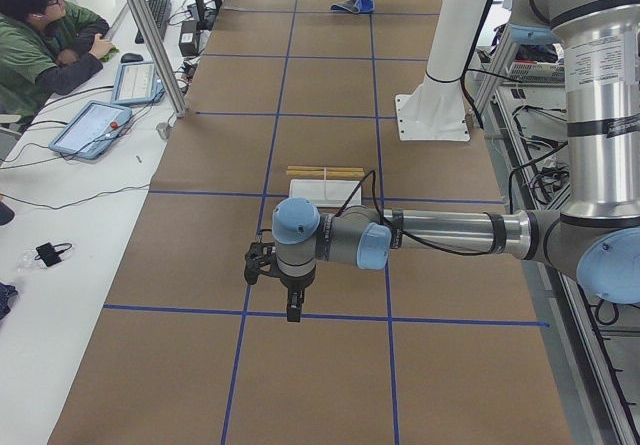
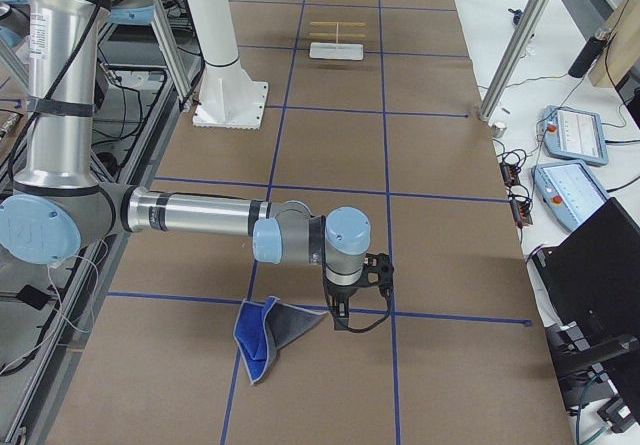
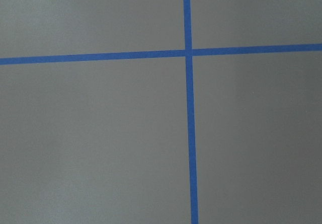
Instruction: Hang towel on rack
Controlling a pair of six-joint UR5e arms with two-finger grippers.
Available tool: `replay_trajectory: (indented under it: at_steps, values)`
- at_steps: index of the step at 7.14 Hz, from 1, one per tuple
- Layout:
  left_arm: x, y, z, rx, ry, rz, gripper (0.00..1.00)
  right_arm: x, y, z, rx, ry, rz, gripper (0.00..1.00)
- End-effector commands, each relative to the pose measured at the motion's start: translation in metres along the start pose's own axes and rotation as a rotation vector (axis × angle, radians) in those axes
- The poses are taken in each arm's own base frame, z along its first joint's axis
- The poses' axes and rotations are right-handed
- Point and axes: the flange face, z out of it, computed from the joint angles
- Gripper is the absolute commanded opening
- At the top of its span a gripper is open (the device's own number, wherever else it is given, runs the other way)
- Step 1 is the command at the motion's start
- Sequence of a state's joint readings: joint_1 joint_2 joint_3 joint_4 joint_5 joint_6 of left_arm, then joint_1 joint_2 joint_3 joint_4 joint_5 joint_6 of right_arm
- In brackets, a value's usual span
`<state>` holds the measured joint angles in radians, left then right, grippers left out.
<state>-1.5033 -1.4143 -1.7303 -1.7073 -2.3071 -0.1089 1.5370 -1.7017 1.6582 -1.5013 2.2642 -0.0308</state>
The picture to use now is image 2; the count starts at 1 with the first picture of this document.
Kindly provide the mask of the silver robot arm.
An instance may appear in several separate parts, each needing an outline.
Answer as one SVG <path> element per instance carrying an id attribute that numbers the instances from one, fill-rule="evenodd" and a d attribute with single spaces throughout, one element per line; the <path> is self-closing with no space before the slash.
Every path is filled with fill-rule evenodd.
<path id="1" fill-rule="evenodd" d="M 260 262 L 309 263 L 323 272 L 339 330 L 349 300 L 368 286 L 380 259 L 358 209 L 315 216 L 282 204 L 150 192 L 102 183 L 90 171 L 98 31 L 116 12 L 154 18 L 156 0 L 27 0 L 30 9 L 28 121 L 19 137 L 25 166 L 8 168 L 12 195 L 1 205 L 1 243 L 14 257 L 53 264 L 111 234 L 144 229 L 247 236 Z"/>

